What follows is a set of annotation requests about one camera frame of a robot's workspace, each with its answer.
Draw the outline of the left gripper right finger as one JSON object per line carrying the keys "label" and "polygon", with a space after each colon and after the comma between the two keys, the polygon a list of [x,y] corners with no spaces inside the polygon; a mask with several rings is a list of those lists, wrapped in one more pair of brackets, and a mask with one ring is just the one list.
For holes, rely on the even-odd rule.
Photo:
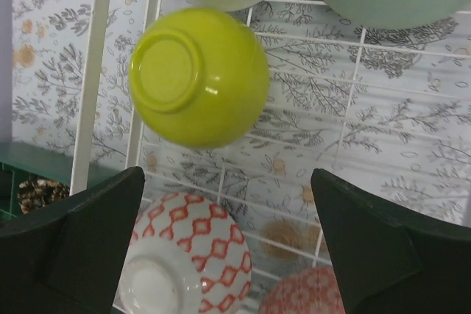
{"label": "left gripper right finger", "polygon": [[311,176],[346,313],[469,313],[470,228]]}

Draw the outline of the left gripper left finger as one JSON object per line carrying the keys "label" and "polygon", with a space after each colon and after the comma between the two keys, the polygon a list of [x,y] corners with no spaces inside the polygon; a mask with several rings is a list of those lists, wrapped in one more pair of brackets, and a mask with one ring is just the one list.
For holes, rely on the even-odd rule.
{"label": "left gripper left finger", "polygon": [[1,223],[2,313],[110,313],[144,191],[131,167]]}

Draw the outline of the red diamond pattern bowl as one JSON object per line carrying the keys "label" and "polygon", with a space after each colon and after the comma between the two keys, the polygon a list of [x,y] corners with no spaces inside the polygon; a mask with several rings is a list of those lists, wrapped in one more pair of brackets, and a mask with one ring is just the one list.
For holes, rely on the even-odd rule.
{"label": "red diamond pattern bowl", "polygon": [[118,295],[127,313],[236,313],[251,279],[247,242],[229,213],[175,192],[137,217]]}

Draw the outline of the lime green bowl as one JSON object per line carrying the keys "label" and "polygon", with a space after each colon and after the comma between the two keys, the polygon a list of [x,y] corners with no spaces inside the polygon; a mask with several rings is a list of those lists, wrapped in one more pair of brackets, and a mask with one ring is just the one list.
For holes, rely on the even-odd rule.
{"label": "lime green bowl", "polygon": [[270,74],[248,26],[218,10],[191,7],[144,30],[129,82],[135,110],[153,132],[189,149],[217,149],[258,120]]}

